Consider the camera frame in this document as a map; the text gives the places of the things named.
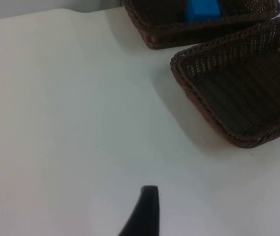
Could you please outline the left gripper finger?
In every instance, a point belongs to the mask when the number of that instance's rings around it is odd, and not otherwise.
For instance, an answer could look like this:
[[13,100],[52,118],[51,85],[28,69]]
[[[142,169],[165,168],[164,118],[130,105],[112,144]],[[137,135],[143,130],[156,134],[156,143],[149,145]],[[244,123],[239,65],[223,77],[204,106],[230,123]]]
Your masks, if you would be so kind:
[[119,236],[159,236],[159,226],[158,187],[143,186],[138,201]]

